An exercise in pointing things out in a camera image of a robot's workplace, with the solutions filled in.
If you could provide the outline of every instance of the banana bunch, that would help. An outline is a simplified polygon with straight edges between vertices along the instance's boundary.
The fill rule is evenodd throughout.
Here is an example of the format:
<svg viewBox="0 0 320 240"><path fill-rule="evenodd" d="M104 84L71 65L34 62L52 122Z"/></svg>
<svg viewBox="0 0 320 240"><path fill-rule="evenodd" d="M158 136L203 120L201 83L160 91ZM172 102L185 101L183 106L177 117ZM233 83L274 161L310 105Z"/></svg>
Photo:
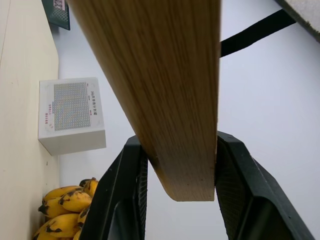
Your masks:
<svg viewBox="0 0 320 240"><path fill-rule="evenodd" d="M32 240L78 240L85 224L98 181L93 177L79 185L65 186L48 192L38 211L47 222Z"/></svg>

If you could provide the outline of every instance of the black strap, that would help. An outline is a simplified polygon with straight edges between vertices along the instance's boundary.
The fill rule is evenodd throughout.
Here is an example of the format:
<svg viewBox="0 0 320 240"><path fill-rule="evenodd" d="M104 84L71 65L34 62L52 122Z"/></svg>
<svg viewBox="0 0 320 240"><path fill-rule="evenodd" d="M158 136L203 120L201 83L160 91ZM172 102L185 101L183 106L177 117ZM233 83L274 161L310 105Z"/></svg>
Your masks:
<svg viewBox="0 0 320 240"><path fill-rule="evenodd" d="M242 32L223 40L221 42L221 58L249 47L260 39L284 29L295 22L292 17L281 9Z"/></svg>

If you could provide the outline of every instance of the white box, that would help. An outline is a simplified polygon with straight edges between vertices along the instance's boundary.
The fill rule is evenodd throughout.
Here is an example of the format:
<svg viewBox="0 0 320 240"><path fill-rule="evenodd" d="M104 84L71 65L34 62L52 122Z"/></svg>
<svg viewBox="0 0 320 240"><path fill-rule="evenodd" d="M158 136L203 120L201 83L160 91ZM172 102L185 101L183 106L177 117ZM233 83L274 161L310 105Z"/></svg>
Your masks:
<svg viewBox="0 0 320 240"><path fill-rule="evenodd" d="M106 147L97 78L40 81L38 139L52 156Z"/></svg>

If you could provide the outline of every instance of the green object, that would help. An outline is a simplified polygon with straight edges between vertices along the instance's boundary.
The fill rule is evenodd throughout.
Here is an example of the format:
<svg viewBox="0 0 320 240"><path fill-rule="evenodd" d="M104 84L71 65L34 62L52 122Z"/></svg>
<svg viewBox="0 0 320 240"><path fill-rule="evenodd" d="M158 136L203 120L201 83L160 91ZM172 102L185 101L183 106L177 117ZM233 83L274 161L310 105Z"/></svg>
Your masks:
<svg viewBox="0 0 320 240"><path fill-rule="evenodd" d="M70 30L69 6L65 0L42 0L48 22Z"/></svg>

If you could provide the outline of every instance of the yellow banana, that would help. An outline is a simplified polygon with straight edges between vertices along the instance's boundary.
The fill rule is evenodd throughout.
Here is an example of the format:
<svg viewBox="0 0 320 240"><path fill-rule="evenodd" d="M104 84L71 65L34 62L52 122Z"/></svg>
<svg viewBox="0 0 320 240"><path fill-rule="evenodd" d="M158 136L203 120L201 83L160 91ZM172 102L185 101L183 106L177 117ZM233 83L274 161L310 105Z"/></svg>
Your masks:
<svg viewBox="0 0 320 240"><path fill-rule="evenodd" d="M88 181L90 181L91 179L83 179L80 183L79 183L79 186L80 187L84 187L85 185L86 185L86 183L88 182Z"/></svg>
<svg viewBox="0 0 320 240"><path fill-rule="evenodd" d="M48 221L45 231L56 238L73 238L79 231L77 213L69 213Z"/></svg>
<svg viewBox="0 0 320 240"><path fill-rule="evenodd" d="M93 177L91 180L86 182L86 184L83 187L83 191L89 194L89 196L93 198L95 195L97 186L98 186L98 181Z"/></svg>
<svg viewBox="0 0 320 240"><path fill-rule="evenodd" d="M82 212L80 212L78 217L78 226L80 228L84 226L89 210L90 210L90 205L85 209L83 209Z"/></svg>
<svg viewBox="0 0 320 240"><path fill-rule="evenodd" d="M43 213L48 218L55 218L59 215L70 214L71 211L64 209L60 204L59 200L61 197L51 198L48 201L44 202L39 208L38 211Z"/></svg>
<svg viewBox="0 0 320 240"><path fill-rule="evenodd" d="M32 240L58 240L59 238L51 236L49 233L46 232L46 228L49 225L48 222L42 225L38 229L38 231L35 232L35 234L32 237Z"/></svg>
<svg viewBox="0 0 320 240"><path fill-rule="evenodd" d="M81 230L79 230L79 231L74 235L73 240L79 240L80 235L81 235Z"/></svg>
<svg viewBox="0 0 320 240"><path fill-rule="evenodd" d="M92 198L84 191L71 191L59 200L59 204L66 210L80 213L91 204Z"/></svg>
<svg viewBox="0 0 320 240"><path fill-rule="evenodd" d="M56 198L56 197L61 197L62 195L66 194L68 192L82 190L82 189L83 188L80 187L80 186L65 186L65 187L56 188L56 189L48 192L44 196L42 203L48 201L49 199L53 199L53 198Z"/></svg>

